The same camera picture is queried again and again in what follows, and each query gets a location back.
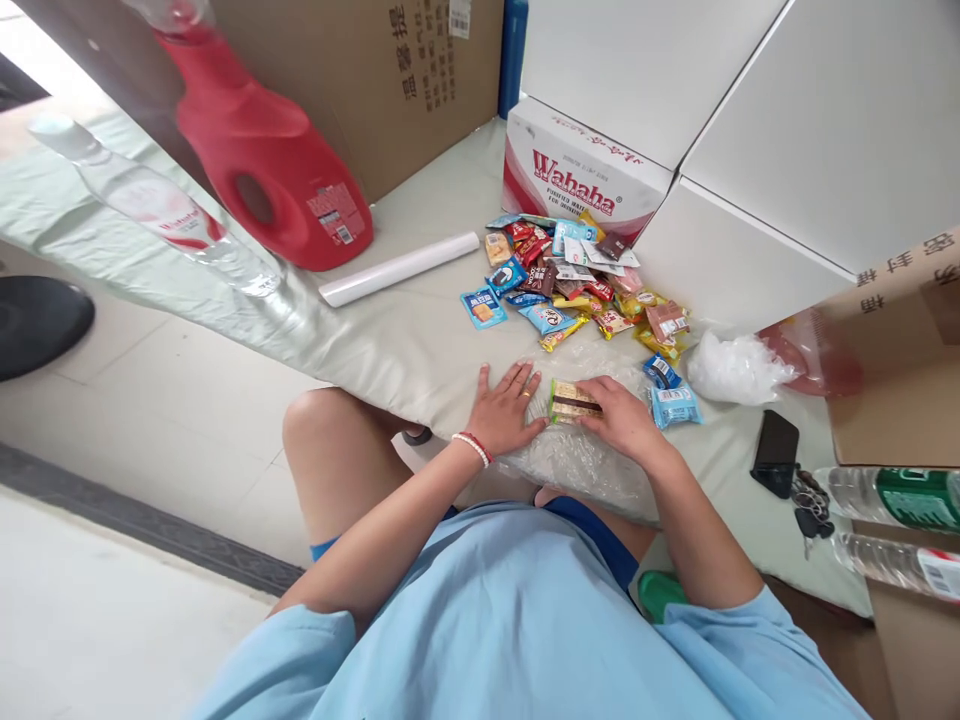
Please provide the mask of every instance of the white roll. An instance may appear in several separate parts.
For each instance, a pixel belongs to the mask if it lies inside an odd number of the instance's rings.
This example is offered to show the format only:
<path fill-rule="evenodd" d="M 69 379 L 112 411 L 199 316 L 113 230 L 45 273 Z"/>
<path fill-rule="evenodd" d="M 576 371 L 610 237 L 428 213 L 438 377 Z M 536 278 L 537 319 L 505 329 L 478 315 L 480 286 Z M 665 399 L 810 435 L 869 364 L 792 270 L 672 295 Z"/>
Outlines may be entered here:
<path fill-rule="evenodd" d="M 374 265 L 332 283 L 321 285 L 320 295 L 333 307 L 342 307 L 414 275 L 456 260 L 480 247 L 475 232 L 464 233 L 427 245 L 393 260 Z"/>

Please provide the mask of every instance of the red detergent bottle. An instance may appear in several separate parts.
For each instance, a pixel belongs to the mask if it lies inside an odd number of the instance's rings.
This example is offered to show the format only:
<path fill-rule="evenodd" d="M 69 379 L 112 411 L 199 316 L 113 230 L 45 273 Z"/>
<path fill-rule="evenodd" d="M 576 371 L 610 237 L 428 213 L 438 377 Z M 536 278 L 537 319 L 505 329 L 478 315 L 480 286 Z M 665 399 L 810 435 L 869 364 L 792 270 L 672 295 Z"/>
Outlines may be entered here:
<path fill-rule="evenodd" d="M 227 210 L 264 247 L 307 270 L 342 265 L 373 240 L 350 171 L 296 103 L 258 83 L 217 31 L 208 0 L 124 0 L 153 27 L 183 75 L 177 124 Z M 251 211 L 252 178 L 272 218 Z"/>

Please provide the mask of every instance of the hand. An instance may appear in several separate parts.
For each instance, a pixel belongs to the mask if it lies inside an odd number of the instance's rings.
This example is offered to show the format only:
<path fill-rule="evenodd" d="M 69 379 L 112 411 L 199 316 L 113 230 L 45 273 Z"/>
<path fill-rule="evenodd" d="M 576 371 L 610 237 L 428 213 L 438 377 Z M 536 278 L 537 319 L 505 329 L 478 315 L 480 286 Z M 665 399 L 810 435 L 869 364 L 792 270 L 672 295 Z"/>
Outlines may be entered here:
<path fill-rule="evenodd" d="M 529 445 L 550 423 L 547 418 L 537 418 L 527 425 L 527 406 L 540 386 L 540 373 L 535 372 L 531 377 L 532 369 L 531 362 L 515 362 L 491 390 L 490 366 L 484 363 L 480 367 L 477 399 L 466 432 L 494 457 Z"/>
<path fill-rule="evenodd" d="M 595 432 L 614 450 L 644 469 L 676 452 L 653 422 L 646 404 L 612 377 L 601 375 L 576 385 L 603 408 L 603 419 L 584 416 L 577 418 L 577 424 Z"/>

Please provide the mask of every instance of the water bottle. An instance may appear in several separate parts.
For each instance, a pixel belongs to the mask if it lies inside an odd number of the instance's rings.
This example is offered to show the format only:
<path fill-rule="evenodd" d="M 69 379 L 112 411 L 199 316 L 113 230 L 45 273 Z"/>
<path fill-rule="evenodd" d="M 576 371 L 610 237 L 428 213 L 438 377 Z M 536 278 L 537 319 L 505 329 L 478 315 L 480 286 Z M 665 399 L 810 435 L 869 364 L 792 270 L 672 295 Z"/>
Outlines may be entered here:
<path fill-rule="evenodd" d="M 832 467 L 813 476 L 830 492 L 839 515 L 960 533 L 960 471 Z"/>
<path fill-rule="evenodd" d="M 960 603 L 960 555 L 855 533 L 836 533 L 833 553 L 872 580 Z"/>
<path fill-rule="evenodd" d="M 100 202 L 163 238 L 231 287 L 251 297 L 266 297 L 279 287 L 280 276 L 173 181 L 107 150 L 66 115 L 39 115 L 29 129 L 74 164 Z"/>

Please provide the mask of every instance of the black phone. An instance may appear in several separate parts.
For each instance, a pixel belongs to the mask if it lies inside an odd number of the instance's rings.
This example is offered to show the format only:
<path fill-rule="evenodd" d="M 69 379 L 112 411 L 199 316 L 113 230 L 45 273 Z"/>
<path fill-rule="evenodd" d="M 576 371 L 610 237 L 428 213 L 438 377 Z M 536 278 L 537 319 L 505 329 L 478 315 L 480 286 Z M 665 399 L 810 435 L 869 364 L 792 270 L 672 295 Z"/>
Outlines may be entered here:
<path fill-rule="evenodd" d="M 779 498 L 787 500 L 797 470 L 797 426 L 773 410 L 763 411 L 757 456 L 750 476 Z"/>

